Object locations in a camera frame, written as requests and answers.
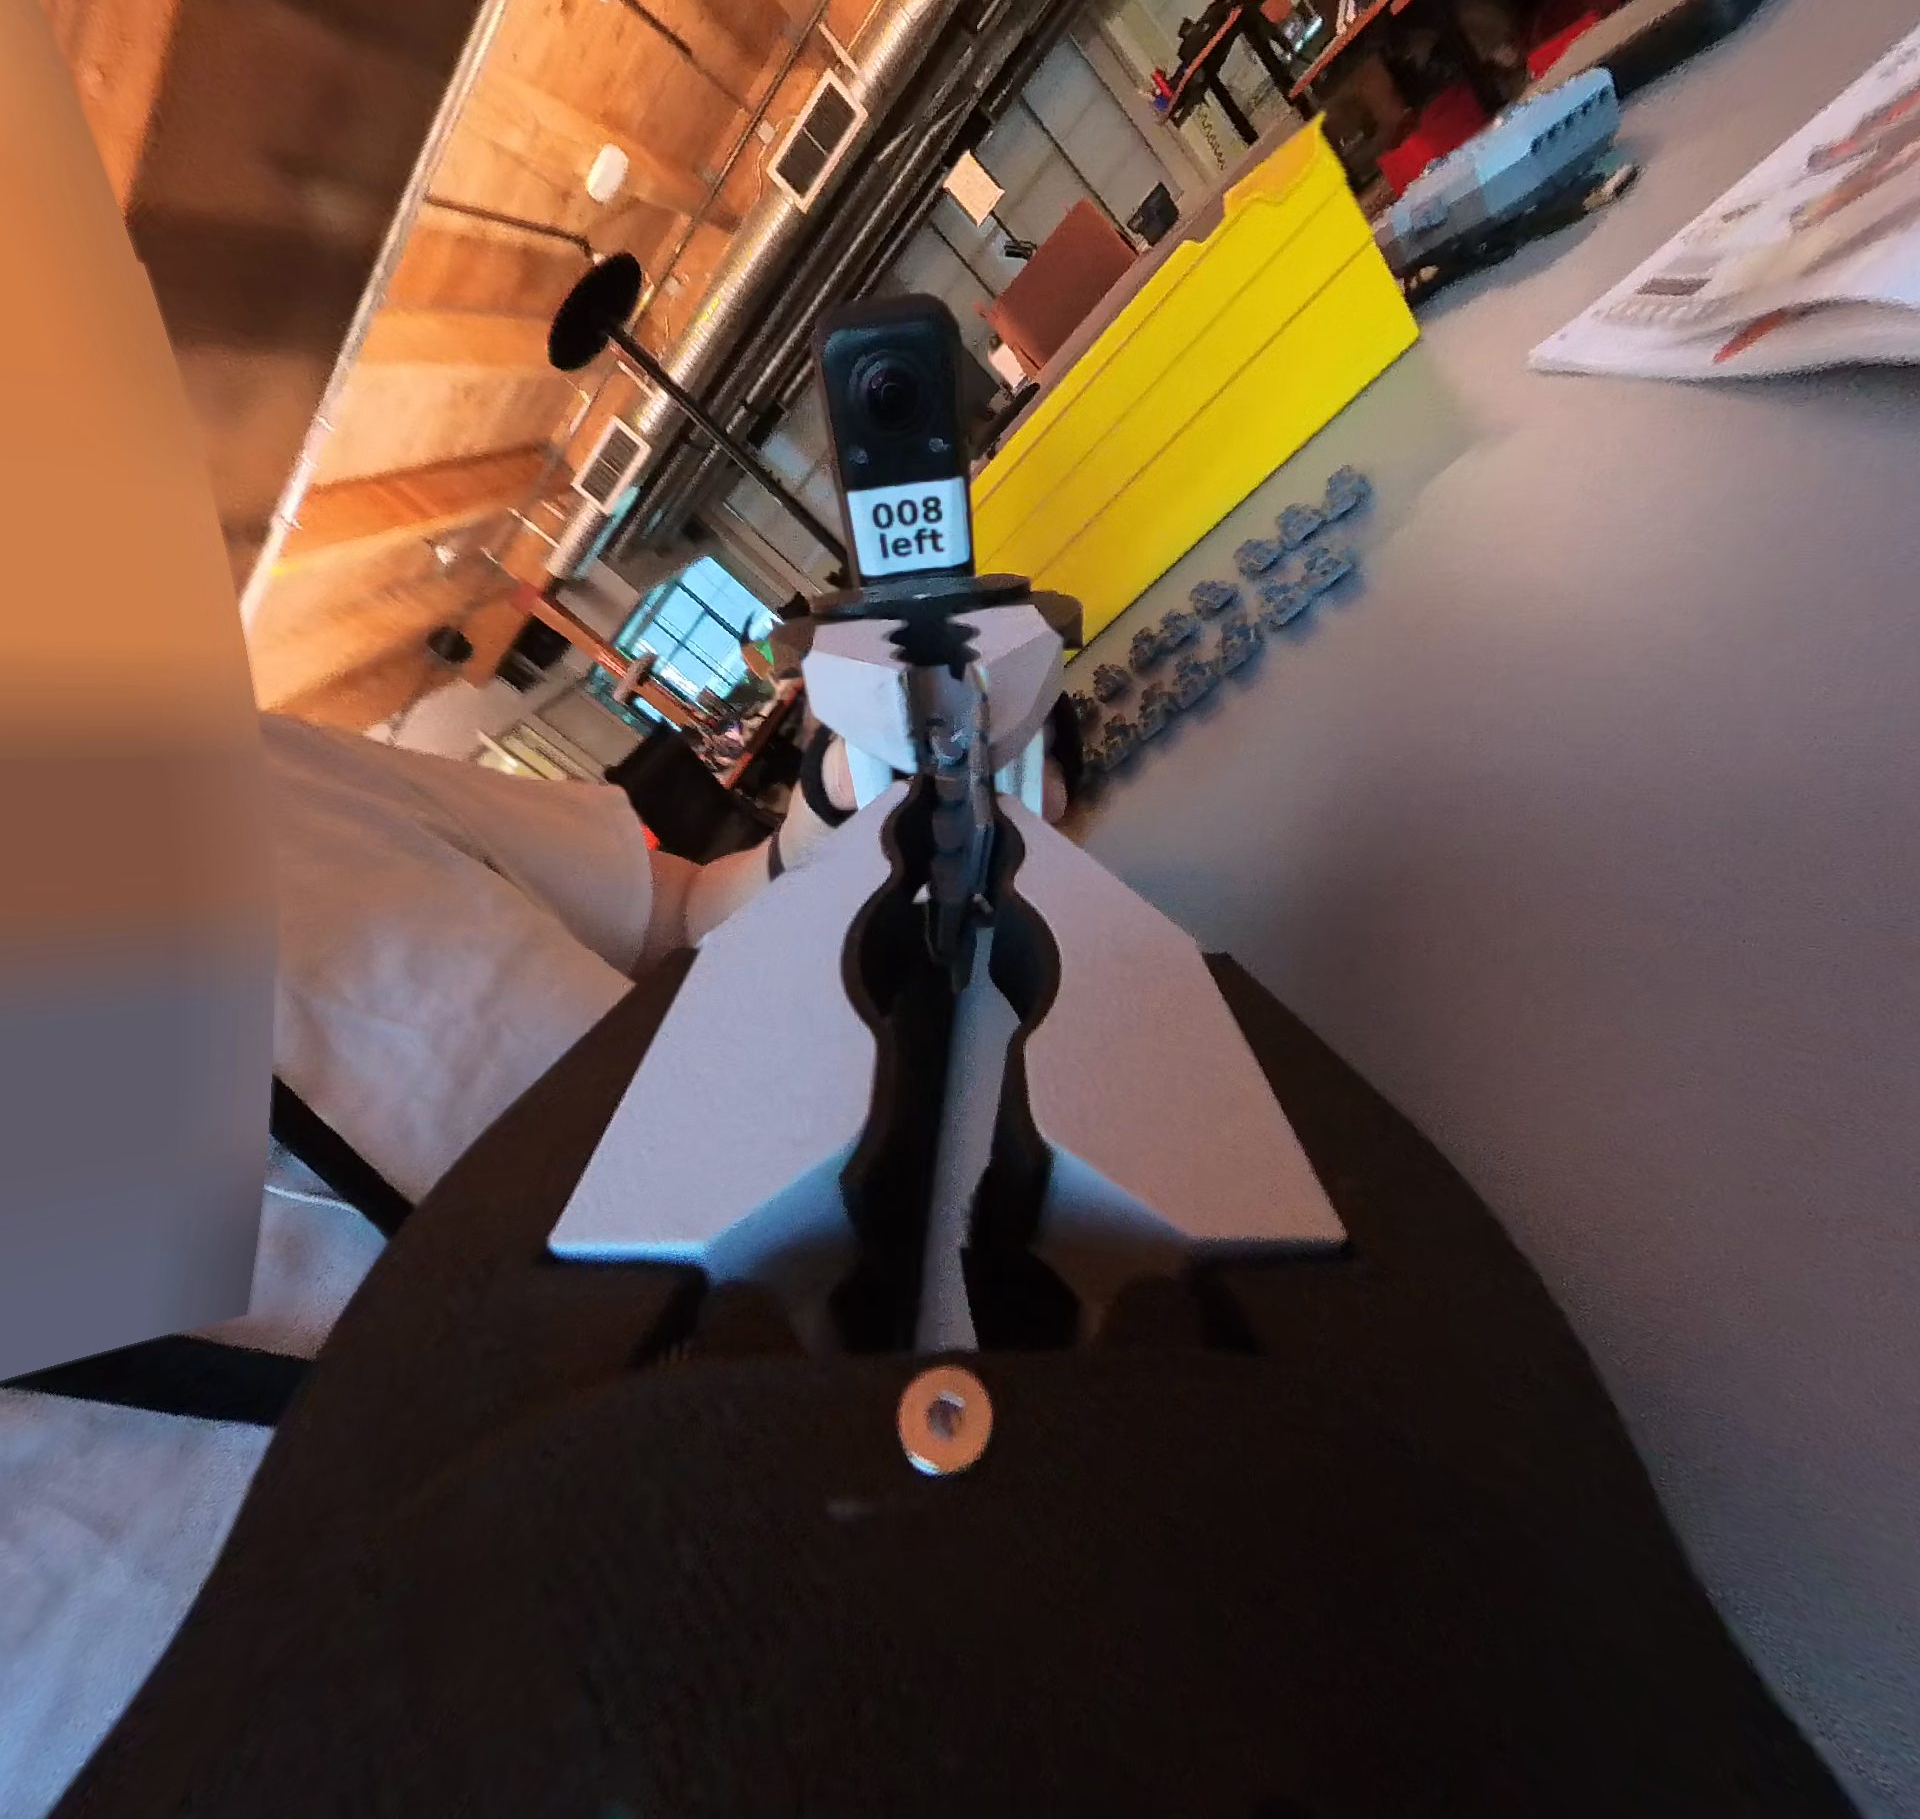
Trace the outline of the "open instruction booklet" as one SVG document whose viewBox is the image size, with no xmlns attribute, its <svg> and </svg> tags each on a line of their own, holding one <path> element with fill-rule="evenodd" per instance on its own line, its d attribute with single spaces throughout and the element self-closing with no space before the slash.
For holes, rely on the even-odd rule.
<svg viewBox="0 0 1920 1819">
<path fill-rule="evenodd" d="M 1914 365 L 1917 32 L 1529 354 L 1655 383 Z"/>
</svg>

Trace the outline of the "yellow plastic bin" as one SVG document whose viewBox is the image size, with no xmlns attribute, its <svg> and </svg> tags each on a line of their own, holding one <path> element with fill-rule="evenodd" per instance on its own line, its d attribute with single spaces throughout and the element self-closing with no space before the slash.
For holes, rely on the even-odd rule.
<svg viewBox="0 0 1920 1819">
<path fill-rule="evenodd" d="M 1122 616 L 1419 341 L 1321 118 L 1222 195 L 973 480 L 973 561 Z"/>
</svg>

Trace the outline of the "person's left forearm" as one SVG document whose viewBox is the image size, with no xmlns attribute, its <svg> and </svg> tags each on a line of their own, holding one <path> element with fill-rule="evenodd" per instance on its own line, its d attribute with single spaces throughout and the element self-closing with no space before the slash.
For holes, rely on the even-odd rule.
<svg viewBox="0 0 1920 1819">
<path fill-rule="evenodd" d="M 699 949 L 724 921 L 760 894 L 781 870 L 770 836 L 709 864 L 691 864 L 665 851 L 650 852 L 650 896 L 634 975 L 670 955 Z"/>
</svg>

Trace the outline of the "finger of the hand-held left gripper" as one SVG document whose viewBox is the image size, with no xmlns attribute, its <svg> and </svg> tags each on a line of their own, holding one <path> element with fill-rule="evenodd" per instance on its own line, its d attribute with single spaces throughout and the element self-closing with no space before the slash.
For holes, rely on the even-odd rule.
<svg viewBox="0 0 1920 1819">
<path fill-rule="evenodd" d="M 963 614 L 969 670 L 981 686 L 989 768 L 1009 768 L 1061 688 L 1065 645 L 1042 614 Z"/>
<path fill-rule="evenodd" d="M 899 618 L 817 622 L 802 656 L 804 700 L 840 740 L 852 777 L 913 777 L 918 768 L 899 630 Z"/>
</svg>

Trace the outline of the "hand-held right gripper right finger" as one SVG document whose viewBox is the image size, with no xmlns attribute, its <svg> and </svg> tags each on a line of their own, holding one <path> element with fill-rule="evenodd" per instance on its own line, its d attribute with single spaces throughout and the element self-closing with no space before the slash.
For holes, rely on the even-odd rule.
<svg viewBox="0 0 1920 1819">
<path fill-rule="evenodd" d="M 969 1321 L 1099 1322 L 1142 1279 L 1346 1246 L 1199 947 L 1005 804 L 969 983 Z"/>
</svg>

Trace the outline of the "black pole with disc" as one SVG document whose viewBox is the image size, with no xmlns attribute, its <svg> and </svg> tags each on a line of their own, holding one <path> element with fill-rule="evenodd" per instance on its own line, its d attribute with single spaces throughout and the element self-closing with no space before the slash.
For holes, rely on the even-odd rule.
<svg viewBox="0 0 1920 1819">
<path fill-rule="evenodd" d="M 646 352 L 627 321 L 642 296 L 642 267 L 634 256 L 599 257 L 566 295 L 548 328 L 548 365 L 564 375 L 588 366 L 605 348 L 639 371 L 709 444 L 755 480 L 837 565 L 848 573 L 844 541 L 785 487 L 755 448 L 734 440 L 665 366 Z"/>
</svg>

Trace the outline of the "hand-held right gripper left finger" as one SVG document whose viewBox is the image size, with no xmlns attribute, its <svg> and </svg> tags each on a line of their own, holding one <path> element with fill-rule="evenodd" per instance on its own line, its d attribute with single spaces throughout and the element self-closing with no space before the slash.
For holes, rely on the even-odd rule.
<svg viewBox="0 0 1920 1819">
<path fill-rule="evenodd" d="M 855 1265 L 839 1182 L 877 1055 L 840 955 L 891 879 L 879 830 L 904 799 L 899 779 L 701 940 L 548 1234 L 555 1261 L 766 1286 L 804 1348 L 837 1348 L 827 1295 Z"/>
</svg>

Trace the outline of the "group of grey links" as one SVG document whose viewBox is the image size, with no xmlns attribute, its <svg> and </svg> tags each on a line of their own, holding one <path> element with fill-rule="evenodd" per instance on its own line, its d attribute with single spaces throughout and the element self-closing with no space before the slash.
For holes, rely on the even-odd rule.
<svg viewBox="0 0 1920 1819">
<path fill-rule="evenodd" d="M 1234 552 L 1228 577 L 1189 586 L 1185 603 L 1137 630 L 1068 688 L 1061 745 L 1083 777 L 1122 770 L 1151 740 L 1252 674 L 1268 643 L 1295 631 L 1356 577 L 1350 528 L 1374 487 L 1352 466 L 1330 474 L 1317 499 L 1294 501 Z"/>
</svg>

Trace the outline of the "grey battery box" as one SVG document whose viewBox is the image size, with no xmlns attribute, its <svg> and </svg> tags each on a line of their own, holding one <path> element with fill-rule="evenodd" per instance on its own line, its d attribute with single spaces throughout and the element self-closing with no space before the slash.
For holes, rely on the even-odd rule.
<svg viewBox="0 0 1920 1819">
<path fill-rule="evenodd" d="M 1394 276 L 1481 239 L 1594 174 L 1619 133 L 1613 72 L 1587 69 L 1500 111 L 1430 162 L 1374 224 Z"/>
</svg>

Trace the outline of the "brown cardboard box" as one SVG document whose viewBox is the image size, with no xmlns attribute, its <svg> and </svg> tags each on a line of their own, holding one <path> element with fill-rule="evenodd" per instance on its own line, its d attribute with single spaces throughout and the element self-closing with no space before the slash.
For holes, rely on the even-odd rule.
<svg viewBox="0 0 1920 1819">
<path fill-rule="evenodd" d="M 1134 262 L 1133 239 L 1096 202 L 1076 201 L 1005 291 L 973 313 L 1009 348 L 1020 375 L 1039 383 Z"/>
</svg>

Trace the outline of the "ceiling air vent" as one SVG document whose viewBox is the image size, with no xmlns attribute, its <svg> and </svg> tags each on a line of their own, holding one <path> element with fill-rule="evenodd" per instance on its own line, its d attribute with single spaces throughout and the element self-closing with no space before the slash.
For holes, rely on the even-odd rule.
<svg viewBox="0 0 1920 1819">
<path fill-rule="evenodd" d="M 587 448 L 587 457 L 577 466 L 570 488 L 598 512 L 613 512 L 620 496 L 634 488 L 650 460 L 651 444 L 642 440 L 634 426 L 613 417 Z"/>
<path fill-rule="evenodd" d="M 766 182 L 804 213 L 866 126 L 864 92 L 855 79 L 825 71 L 785 139 L 769 150 Z"/>
</svg>

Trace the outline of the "red storage bin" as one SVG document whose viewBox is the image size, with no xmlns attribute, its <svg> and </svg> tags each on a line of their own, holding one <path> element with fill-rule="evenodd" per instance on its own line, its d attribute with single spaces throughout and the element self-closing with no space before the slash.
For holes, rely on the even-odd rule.
<svg viewBox="0 0 1920 1819">
<path fill-rule="evenodd" d="M 1490 115 L 1471 87 L 1455 83 L 1415 115 L 1407 133 L 1391 148 L 1380 154 L 1380 174 L 1391 195 L 1402 198 L 1413 180 L 1452 150 L 1468 146 L 1489 123 Z"/>
</svg>

